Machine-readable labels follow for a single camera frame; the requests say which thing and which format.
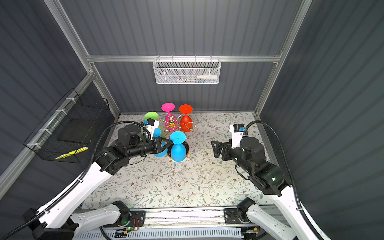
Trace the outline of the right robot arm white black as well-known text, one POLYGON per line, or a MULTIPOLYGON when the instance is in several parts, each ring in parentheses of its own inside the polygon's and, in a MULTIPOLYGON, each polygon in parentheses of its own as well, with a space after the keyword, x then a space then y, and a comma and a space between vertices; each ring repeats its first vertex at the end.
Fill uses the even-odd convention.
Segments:
POLYGON ((277 165, 267 161, 265 148, 254 137, 244 137, 233 148, 230 142, 211 142, 215 158, 234 161, 244 170, 250 181, 263 195, 270 198, 280 210, 288 224, 266 213, 254 200, 247 197, 237 205, 237 216, 243 223, 261 227, 276 240, 327 240, 298 198, 294 183, 277 165))

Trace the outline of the blue wine glass front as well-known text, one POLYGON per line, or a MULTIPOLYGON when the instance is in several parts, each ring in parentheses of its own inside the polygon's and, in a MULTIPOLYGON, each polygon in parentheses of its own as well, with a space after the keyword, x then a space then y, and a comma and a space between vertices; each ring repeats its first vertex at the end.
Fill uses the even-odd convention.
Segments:
POLYGON ((171 158, 177 163, 184 161, 187 157, 187 151, 183 145, 186 135, 183 132, 174 132, 171 134, 170 140, 174 144, 171 148, 171 158))

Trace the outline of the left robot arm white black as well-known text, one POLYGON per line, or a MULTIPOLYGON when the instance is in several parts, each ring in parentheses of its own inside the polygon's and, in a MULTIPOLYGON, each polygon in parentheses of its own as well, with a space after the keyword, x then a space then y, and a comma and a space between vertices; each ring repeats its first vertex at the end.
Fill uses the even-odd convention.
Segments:
POLYGON ((122 123, 126 132, 122 141, 100 151, 95 149, 86 169, 69 186, 47 204, 23 215, 26 221, 23 226, 32 230, 35 240, 72 240, 105 225, 116 224, 128 231, 140 226, 140 221, 122 201, 85 214, 74 212, 97 187, 121 168, 129 166, 131 158, 166 153, 175 144, 172 139, 155 137, 155 130, 148 129, 143 122, 122 123))

